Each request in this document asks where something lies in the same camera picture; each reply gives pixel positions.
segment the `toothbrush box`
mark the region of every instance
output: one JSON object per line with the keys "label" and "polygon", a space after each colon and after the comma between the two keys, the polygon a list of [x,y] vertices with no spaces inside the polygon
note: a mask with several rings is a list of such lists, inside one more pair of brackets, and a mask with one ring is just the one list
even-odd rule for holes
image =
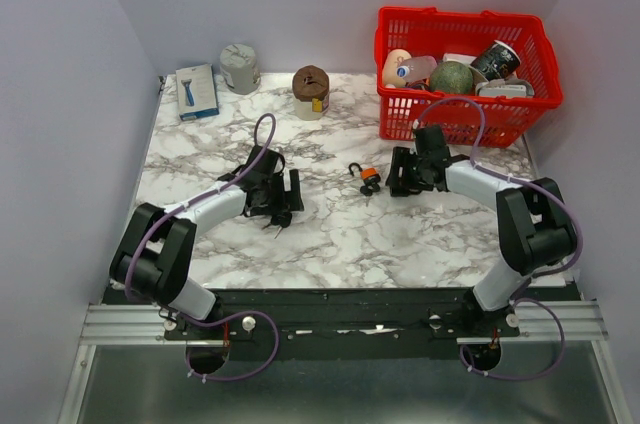
{"label": "toothbrush box", "polygon": [[[189,102],[185,87],[189,81],[191,81],[188,85],[193,97],[193,105]],[[210,64],[178,69],[176,71],[176,87],[178,89],[178,115],[181,120],[191,121],[220,114]]]}

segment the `orange padlock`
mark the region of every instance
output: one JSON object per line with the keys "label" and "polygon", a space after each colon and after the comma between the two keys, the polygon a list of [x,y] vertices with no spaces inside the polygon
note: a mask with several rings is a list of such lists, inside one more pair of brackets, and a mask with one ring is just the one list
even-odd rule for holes
{"label": "orange padlock", "polygon": [[376,171],[373,167],[369,167],[367,169],[362,169],[362,166],[357,162],[352,162],[349,164],[349,174],[355,176],[352,167],[355,167],[360,173],[360,177],[364,182],[364,186],[360,187],[360,192],[365,196],[372,196],[374,192],[380,192],[380,181],[382,178],[378,171]]}

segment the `white container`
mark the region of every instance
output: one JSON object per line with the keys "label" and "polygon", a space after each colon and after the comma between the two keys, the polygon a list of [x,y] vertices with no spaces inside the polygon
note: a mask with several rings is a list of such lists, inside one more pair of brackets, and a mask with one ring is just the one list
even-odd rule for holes
{"label": "white container", "polygon": [[316,66],[299,69],[293,76],[293,108],[303,121],[320,119],[329,110],[329,76]]}

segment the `red plastic basket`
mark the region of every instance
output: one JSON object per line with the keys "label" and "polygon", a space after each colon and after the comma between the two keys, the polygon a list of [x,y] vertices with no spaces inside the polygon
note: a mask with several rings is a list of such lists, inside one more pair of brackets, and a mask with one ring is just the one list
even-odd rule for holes
{"label": "red plastic basket", "polygon": [[[439,12],[436,8],[383,7],[378,15],[375,59],[380,95],[380,137],[410,140],[413,121],[432,102],[450,97],[442,92],[388,89],[382,68],[389,51],[406,49],[412,56],[442,58],[445,52],[479,55],[494,40],[511,46],[520,57],[518,77],[535,90],[533,98],[472,97],[487,117],[482,146],[507,147],[548,109],[562,103],[558,64],[542,21],[529,15]],[[442,126],[451,144],[473,144],[478,133],[478,111],[463,101],[443,104],[427,115],[425,123]]]}

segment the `white marble countertop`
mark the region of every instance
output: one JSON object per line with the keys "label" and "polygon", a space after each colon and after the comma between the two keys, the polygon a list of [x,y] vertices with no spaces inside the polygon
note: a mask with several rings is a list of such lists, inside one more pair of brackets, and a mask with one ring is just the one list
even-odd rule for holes
{"label": "white marble countertop", "polygon": [[[237,217],[195,245],[190,276],[214,288],[472,286],[500,259],[495,214],[451,193],[370,199],[347,172],[357,161],[386,179],[398,141],[378,137],[375,76],[331,74],[331,104],[318,121],[301,121],[292,104],[293,74],[263,74],[258,91],[238,96],[216,76],[220,115],[181,122],[175,76],[167,77],[136,203],[164,206],[207,189],[243,164],[255,121],[278,119],[271,147],[300,170],[305,211],[274,239],[267,218]],[[261,138],[268,134],[268,120]],[[452,148],[452,153],[469,148]],[[483,164],[531,177],[519,143],[482,149]],[[561,277],[539,285],[561,285]]]}

